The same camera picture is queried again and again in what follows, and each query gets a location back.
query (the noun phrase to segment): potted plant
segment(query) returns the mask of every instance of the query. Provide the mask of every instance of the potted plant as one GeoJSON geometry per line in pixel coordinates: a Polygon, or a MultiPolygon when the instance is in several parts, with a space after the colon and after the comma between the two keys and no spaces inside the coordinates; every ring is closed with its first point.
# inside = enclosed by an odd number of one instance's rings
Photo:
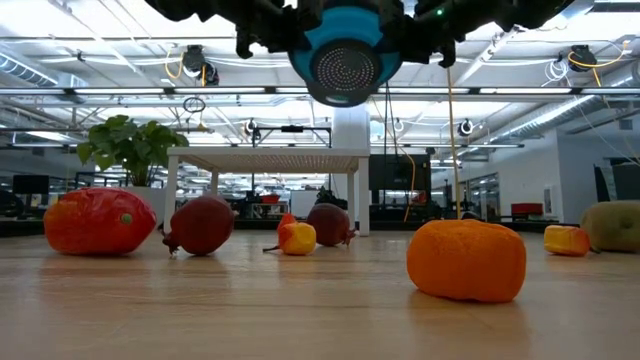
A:
{"type": "Polygon", "coordinates": [[[150,121],[136,125],[126,115],[110,117],[104,124],[89,129],[88,141],[79,144],[78,157],[82,164],[89,160],[104,171],[113,165],[122,165],[127,171],[131,191],[151,204],[158,222],[164,214],[164,190],[150,188],[160,167],[167,167],[167,149],[173,146],[189,146],[181,134],[150,121]]]}

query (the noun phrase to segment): white pot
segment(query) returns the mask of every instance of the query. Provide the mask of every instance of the white pot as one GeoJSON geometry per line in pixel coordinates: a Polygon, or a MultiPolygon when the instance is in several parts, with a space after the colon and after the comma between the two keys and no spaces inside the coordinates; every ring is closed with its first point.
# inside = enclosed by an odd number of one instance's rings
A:
{"type": "Polygon", "coordinates": [[[156,227],[164,220],[164,197],[165,189],[153,189],[144,186],[134,186],[123,188],[132,194],[136,194],[151,206],[156,213],[156,227]]]}

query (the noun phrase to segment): table leg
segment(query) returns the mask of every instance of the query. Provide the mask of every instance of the table leg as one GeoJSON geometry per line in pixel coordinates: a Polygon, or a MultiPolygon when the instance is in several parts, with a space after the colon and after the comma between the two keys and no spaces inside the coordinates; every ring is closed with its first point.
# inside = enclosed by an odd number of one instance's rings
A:
{"type": "Polygon", "coordinates": [[[211,170],[211,194],[218,195],[218,179],[220,172],[217,169],[211,170]]]}
{"type": "Polygon", "coordinates": [[[347,213],[349,214],[349,229],[356,228],[356,199],[355,174],[347,174],[347,213]]]}
{"type": "Polygon", "coordinates": [[[369,159],[358,160],[358,218],[360,236],[369,236],[369,159]]]}
{"type": "Polygon", "coordinates": [[[164,203],[164,232],[171,231],[171,217],[176,211],[176,189],[178,187],[178,157],[169,156],[167,187],[165,188],[164,203]]]}

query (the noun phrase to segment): beet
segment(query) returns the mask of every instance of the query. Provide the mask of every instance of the beet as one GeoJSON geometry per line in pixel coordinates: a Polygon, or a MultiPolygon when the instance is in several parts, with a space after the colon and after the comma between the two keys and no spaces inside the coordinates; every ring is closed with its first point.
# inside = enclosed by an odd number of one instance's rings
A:
{"type": "Polygon", "coordinates": [[[355,230],[349,229],[349,216],[333,204],[317,204],[307,216],[307,224],[316,230],[316,242],[324,246],[349,246],[355,230]]]}
{"type": "Polygon", "coordinates": [[[162,241],[171,254],[184,251],[204,256],[219,248],[233,230],[234,214],[220,196],[203,195],[190,200],[171,217],[171,233],[162,241]]]}

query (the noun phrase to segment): white table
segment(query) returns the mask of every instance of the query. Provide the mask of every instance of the white table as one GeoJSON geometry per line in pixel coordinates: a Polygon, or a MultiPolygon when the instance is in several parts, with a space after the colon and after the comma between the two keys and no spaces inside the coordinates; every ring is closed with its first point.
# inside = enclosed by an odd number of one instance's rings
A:
{"type": "Polygon", "coordinates": [[[218,191],[220,173],[329,173],[347,174],[347,201],[351,228],[355,227],[355,177],[358,177],[360,236],[369,236],[369,150],[317,148],[174,147],[168,151],[164,230],[171,231],[175,211],[178,163],[184,161],[211,171],[211,190],[218,191]]]}

